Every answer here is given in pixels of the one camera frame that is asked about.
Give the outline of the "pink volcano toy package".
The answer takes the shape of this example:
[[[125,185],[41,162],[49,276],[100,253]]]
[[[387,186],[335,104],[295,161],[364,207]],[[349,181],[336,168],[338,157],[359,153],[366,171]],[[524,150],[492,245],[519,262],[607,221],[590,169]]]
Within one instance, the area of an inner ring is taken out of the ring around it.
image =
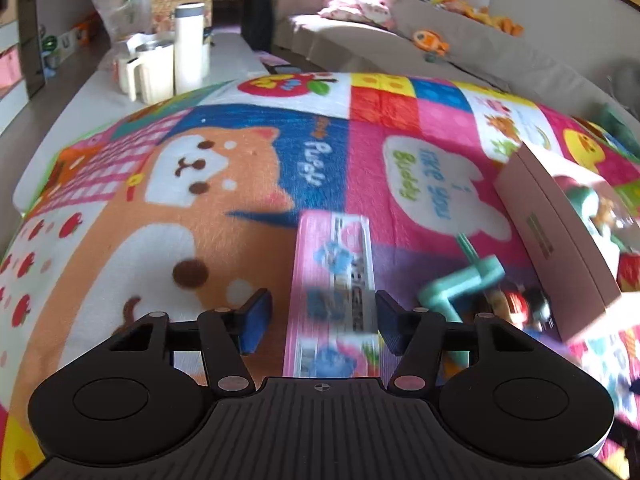
[[[306,210],[299,218],[283,375],[380,374],[369,219]]]

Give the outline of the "teal plastic toy hammer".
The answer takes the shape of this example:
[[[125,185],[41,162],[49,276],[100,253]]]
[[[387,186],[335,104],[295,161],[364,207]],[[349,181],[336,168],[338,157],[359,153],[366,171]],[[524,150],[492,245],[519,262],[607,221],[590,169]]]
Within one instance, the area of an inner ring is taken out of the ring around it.
[[[418,303],[422,308],[441,314],[451,323],[462,322],[462,317],[454,308],[454,300],[495,287],[506,275],[496,255],[480,258],[464,234],[457,235],[457,244],[468,265],[428,283],[418,292]]]

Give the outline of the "colourful cartoon blanket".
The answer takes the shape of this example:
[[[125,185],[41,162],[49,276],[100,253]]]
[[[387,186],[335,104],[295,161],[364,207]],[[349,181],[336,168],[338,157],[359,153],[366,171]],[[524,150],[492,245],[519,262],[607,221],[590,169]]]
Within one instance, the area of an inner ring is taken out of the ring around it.
[[[460,266],[456,238],[536,274],[494,182],[522,141],[600,174],[632,204],[639,166],[590,125],[519,96],[375,73],[262,76],[153,105],[46,163],[1,260],[1,474],[43,459],[35,388],[153,311],[171,321],[273,296],[256,379],[283,367],[300,218],[369,221],[375,284],[403,304]]]

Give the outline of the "white pink cardboard box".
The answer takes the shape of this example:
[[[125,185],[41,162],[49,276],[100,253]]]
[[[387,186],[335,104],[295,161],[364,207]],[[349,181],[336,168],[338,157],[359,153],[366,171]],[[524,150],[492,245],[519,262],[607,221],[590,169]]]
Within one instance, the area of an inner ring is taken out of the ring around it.
[[[565,342],[639,324],[639,294],[617,281],[620,254],[639,251],[639,222],[601,176],[523,143],[495,189],[550,299]]]

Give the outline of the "cream lidded mug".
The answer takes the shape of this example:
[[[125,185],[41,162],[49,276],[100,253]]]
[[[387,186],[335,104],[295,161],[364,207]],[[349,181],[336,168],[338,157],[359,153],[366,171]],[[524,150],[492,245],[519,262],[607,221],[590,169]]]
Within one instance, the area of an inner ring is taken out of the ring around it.
[[[132,102],[141,96],[144,104],[153,105],[174,96],[174,44],[171,41],[140,44],[126,70],[128,96]]]

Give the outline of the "orange clownfish plush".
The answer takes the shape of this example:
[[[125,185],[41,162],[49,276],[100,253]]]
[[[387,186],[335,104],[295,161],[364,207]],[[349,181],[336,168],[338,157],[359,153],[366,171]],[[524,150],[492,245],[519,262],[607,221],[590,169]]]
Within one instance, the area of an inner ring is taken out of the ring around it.
[[[449,44],[442,40],[437,32],[431,30],[417,30],[412,36],[412,41],[420,50],[437,56],[444,56],[449,51]]]

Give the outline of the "beige sofa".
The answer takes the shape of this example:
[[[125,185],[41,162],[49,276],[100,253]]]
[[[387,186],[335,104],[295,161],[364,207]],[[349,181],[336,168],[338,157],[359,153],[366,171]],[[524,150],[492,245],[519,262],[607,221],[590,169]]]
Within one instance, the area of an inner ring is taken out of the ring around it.
[[[271,0],[273,47],[326,70],[436,77],[521,96],[600,122],[612,110],[631,132],[639,121],[576,70],[521,38],[439,9],[400,0],[382,27],[347,16],[345,0]]]

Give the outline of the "tall white thermos bottle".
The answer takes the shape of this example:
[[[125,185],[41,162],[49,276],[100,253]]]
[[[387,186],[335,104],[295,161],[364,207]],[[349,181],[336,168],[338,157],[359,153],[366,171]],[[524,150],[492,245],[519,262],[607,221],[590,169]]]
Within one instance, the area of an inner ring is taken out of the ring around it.
[[[197,89],[203,80],[204,4],[187,3],[175,10],[175,88],[177,94]]]

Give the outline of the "white tv cabinet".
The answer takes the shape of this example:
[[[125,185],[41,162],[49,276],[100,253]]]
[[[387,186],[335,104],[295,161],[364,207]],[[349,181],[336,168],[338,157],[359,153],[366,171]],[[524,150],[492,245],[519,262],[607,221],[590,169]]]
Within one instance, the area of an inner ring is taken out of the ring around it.
[[[0,91],[0,132],[3,132],[29,100],[21,66],[18,21],[1,26]]]

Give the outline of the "patterned gift bag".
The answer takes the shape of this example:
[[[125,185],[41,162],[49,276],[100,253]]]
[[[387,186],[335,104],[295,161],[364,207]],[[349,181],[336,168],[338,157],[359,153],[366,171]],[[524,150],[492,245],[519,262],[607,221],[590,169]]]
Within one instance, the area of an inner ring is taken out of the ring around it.
[[[176,7],[187,3],[203,3],[204,26],[212,24],[213,0],[152,0],[152,32],[172,32]]]

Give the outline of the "yellow duck plush toys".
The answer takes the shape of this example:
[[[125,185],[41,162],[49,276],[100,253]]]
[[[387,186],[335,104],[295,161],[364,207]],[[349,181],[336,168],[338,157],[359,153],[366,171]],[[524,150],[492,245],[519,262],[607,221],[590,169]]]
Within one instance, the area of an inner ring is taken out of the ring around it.
[[[524,34],[524,27],[521,24],[515,23],[507,16],[495,16],[491,15],[488,11],[488,7],[473,8],[465,0],[421,0],[431,3],[440,10],[445,10],[454,14],[459,14],[465,18],[469,18],[474,22],[484,24],[491,28],[500,30],[505,34],[512,37],[521,37]]]

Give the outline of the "pink baby clothes pile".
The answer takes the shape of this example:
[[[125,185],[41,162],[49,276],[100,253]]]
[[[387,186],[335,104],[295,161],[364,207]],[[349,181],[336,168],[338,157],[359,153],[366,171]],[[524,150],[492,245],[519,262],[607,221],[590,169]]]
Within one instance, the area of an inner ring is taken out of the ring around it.
[[[394,21],[390,8],[382,0],[323,0],[318,11],[328,20],[354,22],[392,29]]]

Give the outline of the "clear plastic bag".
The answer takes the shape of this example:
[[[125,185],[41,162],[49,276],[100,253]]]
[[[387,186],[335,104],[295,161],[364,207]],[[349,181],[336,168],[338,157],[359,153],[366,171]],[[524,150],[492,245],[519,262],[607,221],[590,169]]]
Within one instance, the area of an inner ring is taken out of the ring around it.
[[[152,29],[152,0],[92,0],[111,43]]]

